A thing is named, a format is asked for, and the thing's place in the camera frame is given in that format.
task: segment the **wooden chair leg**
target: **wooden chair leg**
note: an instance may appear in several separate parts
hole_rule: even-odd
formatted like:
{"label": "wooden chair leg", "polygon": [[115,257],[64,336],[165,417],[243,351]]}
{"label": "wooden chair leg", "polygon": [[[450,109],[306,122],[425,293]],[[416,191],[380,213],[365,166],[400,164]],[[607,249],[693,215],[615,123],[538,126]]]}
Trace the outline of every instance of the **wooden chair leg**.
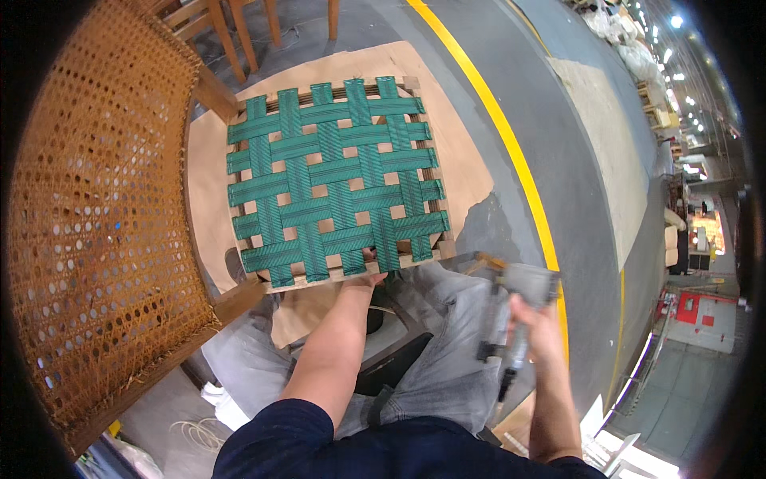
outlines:
{"label": "wooden chair leg", "polygon": [[338,38],[338,1],[339,0],[327,0],[327,23],[330,40],[336,40]]}
{"label": "wooden chair leg", "polygon": [[231,68],[234,70],[234,76],[240,83],[244,83],[245,76],[242,71],[242,65],[240,65],[237,59],[237,52],[234,49],[234,42],[229,36],[229,30],[226,28],[226,21],[224,20],[224,12],[221,10],[221,0],[210,0],[208,2],[208,11],[210,12],[210,20],[213,23],[213,29],[218,37],[221,39],[221,44],[224,46],[224,52],[226,58],[231,63]]}
{"label": "wooden chair leg", "polygon": [[280,20],[277,17],[277,0],[264,0],[266,16],[269,19],[269,31],[271,32],[271,41],[275,47],[282,46],[282,30],[280,30]]}
{"label": "wooden chair leg", "polygon": [[247,64],[250,65],[250,73],[253,73],[258,70],[258,63],[255,61],[253,42],[250,40],[250,32],[247,31],[247,23],[245,23],[242,14],[242,0],[229,0],[229,6],[231,6],[231,15],[234,17],[234,26],[237,27],[237,35],[239,35],[240,43],[242,43],[244,56],[247,59]]}
{"label": "wooden chair leg", "polygon": [[239,115],[239,101],[215,74],[202,65],[199,70],[199,82],[191,92],[192,96],[204,107],[213,110],[224,123],[229,124]]}
{"label": "wooden chair leg", "polygon": [[201,55],[199,54],[199,50],[197,50],[197,44],[194,43],[194,38],[189,38],[186,41],[186,44],[191,48],[191,51],[193,51],[198,57]]}

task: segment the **person's arm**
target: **person's arm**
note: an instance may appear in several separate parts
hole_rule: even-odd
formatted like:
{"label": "person's arm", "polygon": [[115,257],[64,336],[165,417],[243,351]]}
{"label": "person's arm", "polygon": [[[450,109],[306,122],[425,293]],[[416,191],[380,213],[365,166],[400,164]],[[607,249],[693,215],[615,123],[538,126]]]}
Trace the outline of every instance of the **person's arm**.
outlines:
{"label": "person's arm", "polygon": [[337,431],[362,366],[367,309],[386,273],[346,281],[335,304],[311,332],[281,399],[303,399],[322,408]]}
{"label": "person's arm", "polygon": [[510,298],[512,318],[528,325],[535,360],[537,394],[529,432],[529,458],[549,463],[582,458],[580,425],[575,412],[555,306],[535,311],[518,294]]}

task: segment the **navy shirt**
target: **navy shirt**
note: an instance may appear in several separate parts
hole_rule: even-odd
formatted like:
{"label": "navy shirt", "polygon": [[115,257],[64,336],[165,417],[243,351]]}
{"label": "navy shirt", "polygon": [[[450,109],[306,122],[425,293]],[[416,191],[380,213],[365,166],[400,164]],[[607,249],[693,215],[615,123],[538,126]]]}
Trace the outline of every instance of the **navy shirt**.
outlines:
{"label": "navy shirt", "polygon": [[226,441],[213,478],[604,478],[579,458],[540,464],[476,439],[442,418],[394,422],[339,441],[332,435],[332,421],[319,406],[302,399],[275,402]]}

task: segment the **wooden chair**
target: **wooden chair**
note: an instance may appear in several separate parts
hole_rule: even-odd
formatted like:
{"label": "wooden chair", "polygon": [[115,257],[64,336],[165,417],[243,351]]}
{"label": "wooden chair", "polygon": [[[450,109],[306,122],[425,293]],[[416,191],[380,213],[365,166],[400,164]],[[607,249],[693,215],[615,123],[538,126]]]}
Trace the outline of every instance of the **wooden chair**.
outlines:
{"label": "wooden chair", "polygon": [[188,210],[192,94],[224,120],[239,111],[156,16],[98,0],[49,68],[8,172],[6,307],[72,460],[265,291],[205,286]]}
{"label": "wooden chair", "polygon": [[[244,22],[244,16],[242,14],[242,7],[259,0],[228,0],[231,6],[231,13],[234,16],[234,23],[237,26],[237,34],[242,42],[245,53],[247,49],[252,50],[252,44],[250,42],[250,34],[247,32],[247,26]],[[266,10],[266,16],[269,20],[269,31],[271,33],[271,41],[275,47],[282,46],[282,31],[280,30],[280,20],[277,17],[277,0],[264,0],[264,8]],[[339,16],[339,0],[327,0],[327,26],[328,37],[330,40],[336,40],[338,38],[338,16]]]}
{"label": "wooden chair", "polygon": [[[212,26],[215,33],[221,39],[221,45],[223,45],[226,57],[229,59],[229,63],[231,63],[234,76],[240,83],[244,83],[245,75],[237,59],[234,42],[231,40],[226,21],[224,20],[221,0],[192,0],[173,13],[165,16],[162,21],[173,30],[173,34],[176,37],[185,41],[196,53],[198,52],[194,45],[193,37],[208,26]],[[241,32],[244,29],[245,33],[247,33],[244,24],[236,23],[237,32]],[[253,73],[258,70],[253,46],[250,42],[243,42],[243,47],[247,63],[250,66],[250,72]]]}

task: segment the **leg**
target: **leg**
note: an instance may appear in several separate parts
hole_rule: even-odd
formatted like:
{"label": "leg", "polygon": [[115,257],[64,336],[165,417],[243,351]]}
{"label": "leg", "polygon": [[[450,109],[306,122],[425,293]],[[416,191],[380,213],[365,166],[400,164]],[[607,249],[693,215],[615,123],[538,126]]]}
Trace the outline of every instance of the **leg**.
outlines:
{"label": "leg", "polygon": [[499,388],[499,359],[476,359],[480,334],[492,331],[504,342],[509,315],[501,288],[502,307],[496,318],[482,317],[489,299],[489,281],[444,270],[438,263],[402,270],[396,301],[424,321],[434,338],[412,365],[383,408],[382,422],[432,415],[447,418],[473,434],[492,413]]}
{"label": "leg", "polygon": [[210,20],[213,23],[213,29],[221,39],[221,45],[224,47],[226,58],[231,63],[231,69],[234,72],[234,76],[240,83],[244,83],[245,76],[242,71],[242,65],[239,64],[237,58],[237,52],[234,49],[234,42],[231,41],[229,36],[229,30],[226,28],[226,20],[224,20],[224,12],[221,10],[221,0],[210,0],[208,2],[208,11],[210,12]]}
{"label": "leg", "polygon": [[242,43],[244,56],[247,59],[247,64],[250,65],[250,73],[254,73],[258,70],[258,63],[255,61],[253,42],[250,41],[250,32],[247,31],[247,23],[244,21],[244,15],[242,15],[242,0],[229,0],[229,6],[231,7],[231,16],[234,17],[237,35],[239,35],[240,43]]}
{"label": "leg", "polygon": [[276,401],[293,360],[271,341],[271,316],[279,296],[266,296],[202,346],[213,373],[248,418]]}
{"label": "leg", "polygon": [[338,38],[338,1],[339,0],[327,0],[327,24],[330,40],[336,40]]}
{"label": "leg", "polygon": [[269,19],[269,31],[271,32],[271,41],[274,46],[282,46],[282,31],[280,30],[280,19],[277,17],[277,0],[264,0],[266,16]]}

